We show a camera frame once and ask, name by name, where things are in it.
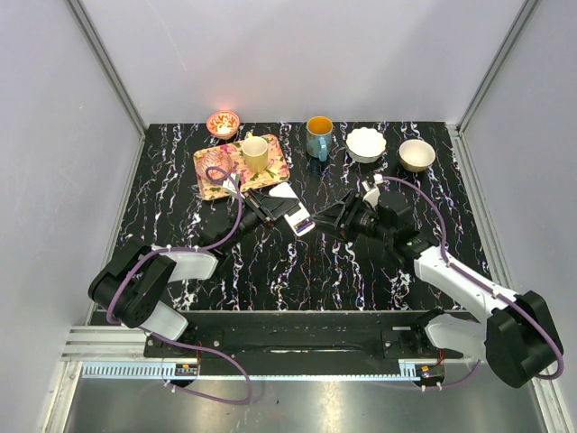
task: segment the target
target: beige bowl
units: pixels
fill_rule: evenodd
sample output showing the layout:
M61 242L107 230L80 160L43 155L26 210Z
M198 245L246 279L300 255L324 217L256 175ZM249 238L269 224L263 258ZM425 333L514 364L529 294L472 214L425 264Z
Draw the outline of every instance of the beige bowl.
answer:
M435 162L435 149L423 140L406 140L398 149L400 163L405 170L419 173Z

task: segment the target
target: yellow mug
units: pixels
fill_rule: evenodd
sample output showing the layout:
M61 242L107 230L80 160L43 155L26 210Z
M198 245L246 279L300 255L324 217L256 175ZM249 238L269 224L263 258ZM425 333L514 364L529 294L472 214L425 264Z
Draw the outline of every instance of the yellow mug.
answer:
M243 158L253 173L264 171L269 165L269 144L262 137L248 137L243 141Z

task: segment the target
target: white wall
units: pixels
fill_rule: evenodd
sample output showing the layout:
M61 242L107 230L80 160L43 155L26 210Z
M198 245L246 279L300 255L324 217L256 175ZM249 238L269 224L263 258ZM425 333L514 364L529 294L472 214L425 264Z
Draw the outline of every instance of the white wall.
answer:
M149 123L457 122L522 0L84 0Z
M543 294L577 419L577 3L542 2L465 132L519 291Z
M0 431L39 424L138 136L61 0L0 6Z

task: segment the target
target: metal floor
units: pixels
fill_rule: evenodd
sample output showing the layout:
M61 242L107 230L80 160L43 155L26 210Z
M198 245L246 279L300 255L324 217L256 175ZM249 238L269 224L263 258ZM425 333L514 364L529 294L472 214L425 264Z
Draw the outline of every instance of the metal floor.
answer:
M466 374L448 365L447 382ZM396 383L390 386L408 386ZM242 398L242 382L191 387ZM531 384L514 390L483 366L463 386L404 391L373 382L256 382L251 406L229 406L171 393L161 382L81 379L67 433L545 432Z

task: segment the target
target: white bowl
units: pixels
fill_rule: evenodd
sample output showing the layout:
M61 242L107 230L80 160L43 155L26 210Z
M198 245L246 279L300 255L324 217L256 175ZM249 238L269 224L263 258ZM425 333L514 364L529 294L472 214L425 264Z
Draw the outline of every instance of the white bowl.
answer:
M354 161L375 162L385 152L387 141L376 129L354 129L346 137L346 150Z
M398 148L400 163L414 173L428 169L435 161L433 146L423 140L406 140Z

